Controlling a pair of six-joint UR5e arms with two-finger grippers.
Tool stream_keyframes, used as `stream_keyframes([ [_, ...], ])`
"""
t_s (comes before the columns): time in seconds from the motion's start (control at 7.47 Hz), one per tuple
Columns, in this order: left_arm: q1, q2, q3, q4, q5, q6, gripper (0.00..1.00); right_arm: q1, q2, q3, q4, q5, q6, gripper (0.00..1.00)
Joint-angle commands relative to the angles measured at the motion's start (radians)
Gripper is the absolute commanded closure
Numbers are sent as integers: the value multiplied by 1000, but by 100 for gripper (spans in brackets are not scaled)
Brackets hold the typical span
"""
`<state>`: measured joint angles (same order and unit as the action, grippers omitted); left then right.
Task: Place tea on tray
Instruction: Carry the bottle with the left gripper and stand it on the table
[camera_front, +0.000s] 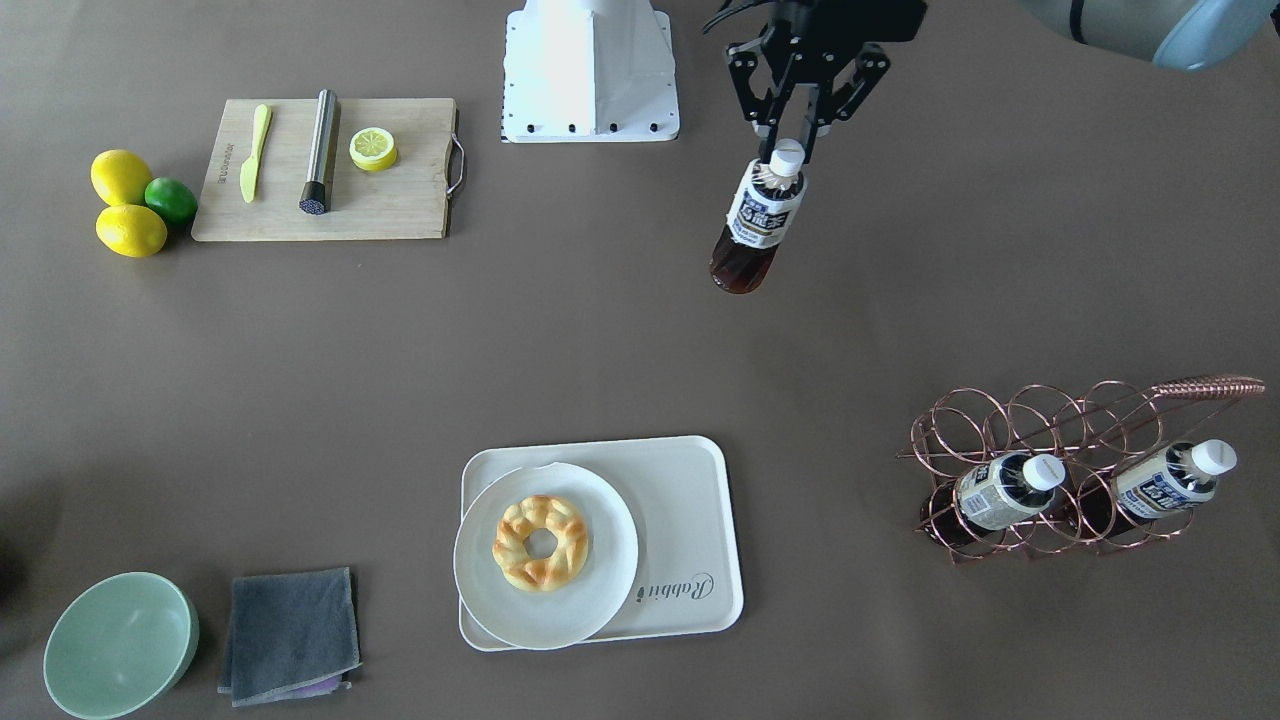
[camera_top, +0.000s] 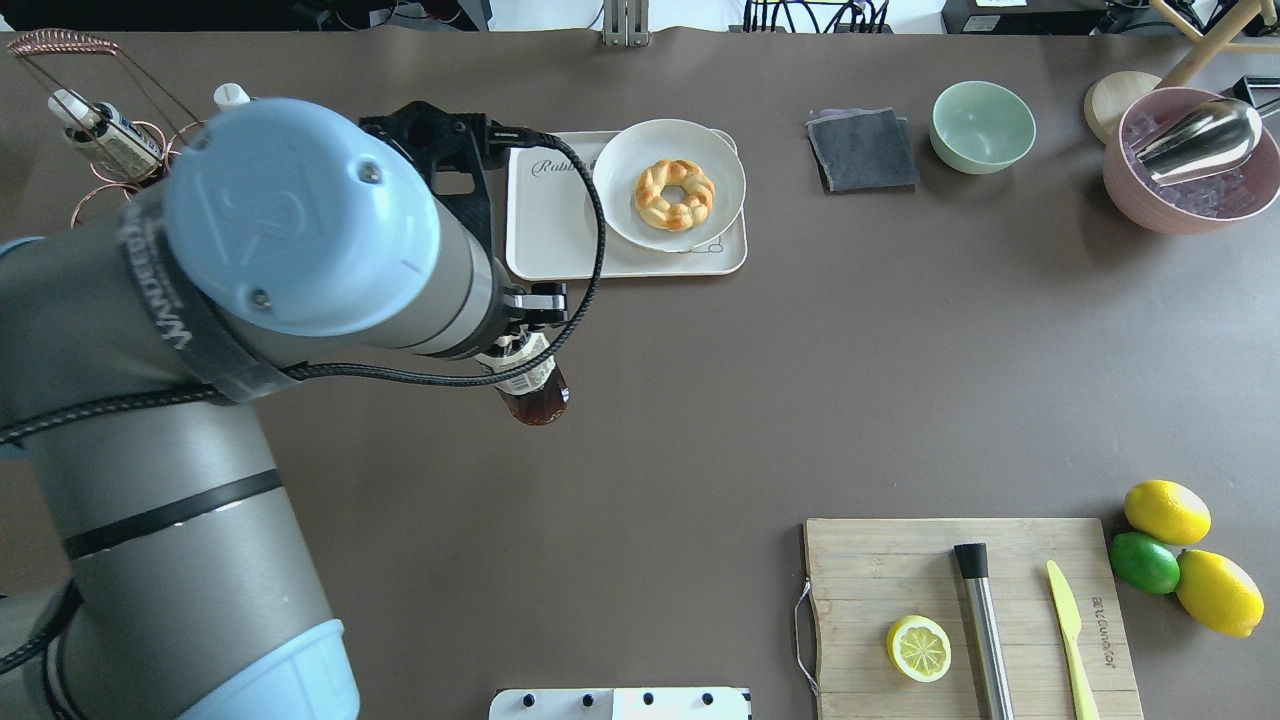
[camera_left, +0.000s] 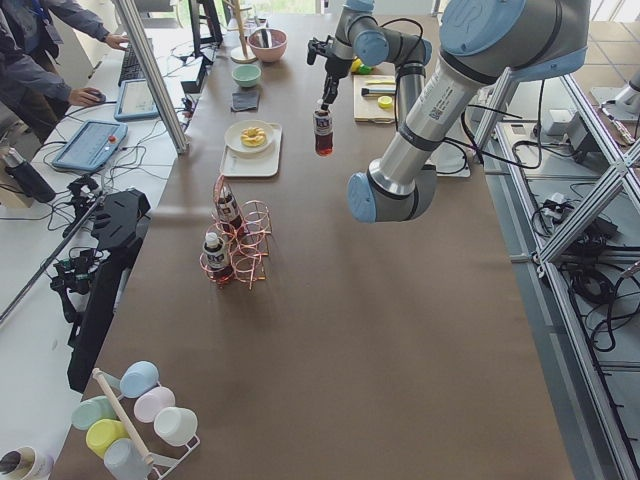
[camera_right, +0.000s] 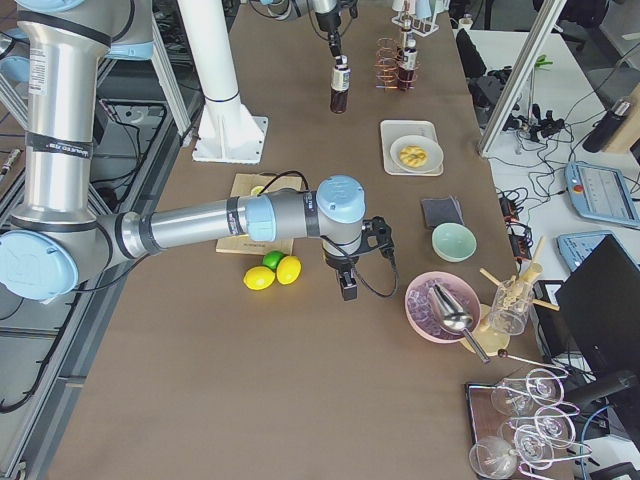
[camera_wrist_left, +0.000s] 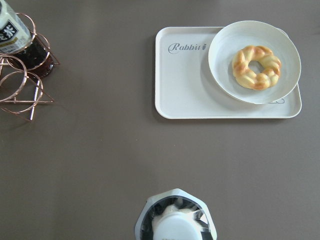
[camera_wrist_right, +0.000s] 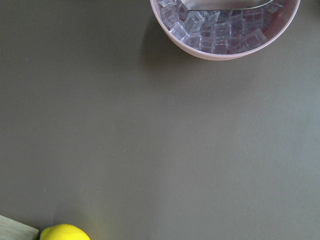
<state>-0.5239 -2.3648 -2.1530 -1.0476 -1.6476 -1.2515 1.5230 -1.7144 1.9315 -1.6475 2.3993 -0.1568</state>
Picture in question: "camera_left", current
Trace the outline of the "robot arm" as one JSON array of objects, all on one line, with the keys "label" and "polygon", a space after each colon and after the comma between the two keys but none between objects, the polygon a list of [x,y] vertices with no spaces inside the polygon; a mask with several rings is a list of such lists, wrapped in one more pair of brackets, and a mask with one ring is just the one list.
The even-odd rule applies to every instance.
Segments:
[{"label": "robot arm", "polygon": [[[625,146],[632,146],[639,130],[639,71],[612,98],[600,104],[600,111],[619,133]],[[623,116],[634,123],[630,131],[623,123]]]},{"label": "robot arm", "polygon": [[412,220],[426,211],[436,189],[431,154],[476,92],[506,69],[523,81],[572,73],[585,60],[586,1],[452,1],[439,29],[432,75],[425,72],[431,44],[380,26],[371,1],[344,4],[334,35],[308,43],[307,62],[325,59],[320,102],[328,110],[354,59],[396,68],[400,123],[384,154],[348,182],[352,216],[363,223]]}]

